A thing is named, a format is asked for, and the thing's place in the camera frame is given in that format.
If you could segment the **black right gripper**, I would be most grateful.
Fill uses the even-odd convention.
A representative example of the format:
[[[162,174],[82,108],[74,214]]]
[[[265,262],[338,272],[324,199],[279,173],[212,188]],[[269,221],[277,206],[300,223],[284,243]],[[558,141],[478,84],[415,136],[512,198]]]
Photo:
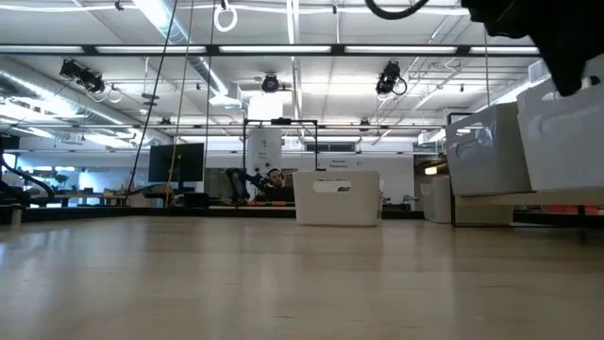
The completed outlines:
[[[461,0],[490,36],[530,37],[561,96],[582,85],[584,63],[604,54],[604,0]]]

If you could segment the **grey plastic basket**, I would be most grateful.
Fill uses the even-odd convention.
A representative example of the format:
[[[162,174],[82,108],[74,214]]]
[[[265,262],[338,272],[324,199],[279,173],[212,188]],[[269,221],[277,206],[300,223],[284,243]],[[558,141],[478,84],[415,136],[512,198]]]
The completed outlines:
[[[438,224],[451,223],[451,193],[449,176],[434,177],[421,185],[424,217]],[[508,226],[512,223],[513,206],[455,205],[455,220],[462,226]]]
[[[446,156],[456,196],[531,190],[515,113],[473,114],[445,128]]]

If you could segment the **black overhead beam with lights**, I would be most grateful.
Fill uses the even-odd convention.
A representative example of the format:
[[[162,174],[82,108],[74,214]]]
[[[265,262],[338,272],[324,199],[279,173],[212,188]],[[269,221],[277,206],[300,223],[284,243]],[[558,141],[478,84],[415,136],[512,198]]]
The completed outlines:
[[[0,56],[87,56],[87,57],[537,57],[539,50],[528,45],[442,45],[442,44],[0,44]]]

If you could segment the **person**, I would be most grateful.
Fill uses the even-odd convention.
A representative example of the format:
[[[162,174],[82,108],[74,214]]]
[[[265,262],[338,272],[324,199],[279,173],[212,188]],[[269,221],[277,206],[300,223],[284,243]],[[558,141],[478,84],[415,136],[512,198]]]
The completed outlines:
[[[269,185],[259,190],[255,197],[259,202],[285,202],[294,203],[294,188],[286,184],[283,173],[277,169],[271,169],[267,173]]]

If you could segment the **white column with signs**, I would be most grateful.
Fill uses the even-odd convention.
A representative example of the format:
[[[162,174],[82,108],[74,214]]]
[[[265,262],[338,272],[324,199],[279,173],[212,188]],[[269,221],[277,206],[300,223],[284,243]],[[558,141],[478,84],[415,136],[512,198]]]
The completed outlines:
[[[250,175],[267,175],[281,167],[282,131],[270,125],[273,119],[282,117],[280,97],[263,94],[250,98],[245,128],[246,169]]]

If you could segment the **black computer monitor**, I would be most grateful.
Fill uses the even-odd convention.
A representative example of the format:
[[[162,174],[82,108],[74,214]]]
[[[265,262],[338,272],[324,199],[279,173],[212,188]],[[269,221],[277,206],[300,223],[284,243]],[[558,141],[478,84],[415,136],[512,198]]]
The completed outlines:
[[[167,144],[152,146],[148,181],[175,183],[181,192],[203,192],[205,145]]]

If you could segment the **black aluminium table frame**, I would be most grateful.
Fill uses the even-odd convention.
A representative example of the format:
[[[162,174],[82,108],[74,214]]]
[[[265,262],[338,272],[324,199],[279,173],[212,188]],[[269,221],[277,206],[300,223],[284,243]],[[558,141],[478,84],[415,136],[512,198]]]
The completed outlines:
[[[232,218],[295,218],[295,210],[280,209],[196,209],[196,208],[129,208],[129,207],[75,207],[75,208],[23,208],[0,206],[0,225],[11,221],[14,212],[21,214],[24,223],[92,219],[122,216],[176,216],[176,217],[232,217]],[[604,230],[604,215],[583,215],[515,212],[513,223]]]

